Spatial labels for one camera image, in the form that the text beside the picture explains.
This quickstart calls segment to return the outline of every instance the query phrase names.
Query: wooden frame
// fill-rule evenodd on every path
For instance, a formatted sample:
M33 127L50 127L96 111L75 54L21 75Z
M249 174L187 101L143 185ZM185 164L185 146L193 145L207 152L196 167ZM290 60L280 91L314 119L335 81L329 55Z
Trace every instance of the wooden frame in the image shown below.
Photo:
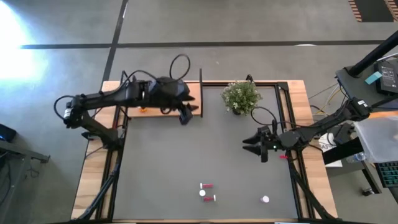
M198 81L186 81L187 83L198 83ZM216 80L216 81L203 81L206 82L233 82L232 80ZM295 122L301 125L310 125L313 123L312 113L310 110L310 105L308 102L307 92L305 91L305 85L302 80L273 80L266 81L260 80L256 83L267 83L267 82L287 82L289 86L290 100L292 104L292 109L295 116ZM110 91L119 86L120 82L104 82L103 91ZM282 106L284 107L285 117L288 118L287 102L283 100ZM115 107L104 108L100 111L96 120L103 125L110 127L112 126L113 118L115 113ZM119 124L122 123L123 118L119 118ZM87 152L89 153L96 148L100 147L100 142L92 141L89 142ZM101 187L101 179L104 171L104 163L106 159L106 151L104 149L96 152L96 154L91 155L85 163L83 164L83 169L81 173L79 187L76 193L75 204L73 206L72 218L76 218L81 215L85 208L92 202ZM303 151L303 159L305 163L305 171L307 173L308 183L311 191L317 197L319 202L326 208L326 210L337 217L337 212L335 208L335 203L333 196L331 194L331 189L329 185L328 176L326 174L326 168L323 163L322 154L320 151L313 149L311 147L306 148ZM111 189L107 192L105 197L105 203L103 207L102 217L106 218L108 205L109 205L109 195ZM303 208L303 216L308 217L308 210L306 209L306 198L303 192L299 188L300 202ZM113 220L113 222L288 222L294 221L294 219L234 219L234 220Z

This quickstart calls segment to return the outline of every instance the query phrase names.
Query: green plant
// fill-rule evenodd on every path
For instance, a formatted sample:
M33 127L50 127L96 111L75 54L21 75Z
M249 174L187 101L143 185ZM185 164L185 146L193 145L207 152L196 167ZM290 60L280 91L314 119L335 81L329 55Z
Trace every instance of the green plant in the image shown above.
M221 97L225 102L227 111L235 110L237 113L247 115L257 106L262 99L254 83L249 81L229 83L223 90Z

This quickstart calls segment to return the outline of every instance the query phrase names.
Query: gray table surface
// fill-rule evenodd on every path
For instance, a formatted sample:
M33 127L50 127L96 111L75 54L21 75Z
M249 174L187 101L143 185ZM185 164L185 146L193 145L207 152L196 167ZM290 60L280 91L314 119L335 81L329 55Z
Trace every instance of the gray table surface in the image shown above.
M114 219L295 218L292 184L282 151L269 161L242 149L259 127L250 116L225 111L222 88L205 87L204 117L186 126L177 117L130 121L124 147ZM260 106L278 118L273 88L260 88ZM257 111L264 123L271 116ZM200 182L212 183L203 202ZM269 203L260 202L267 195Z

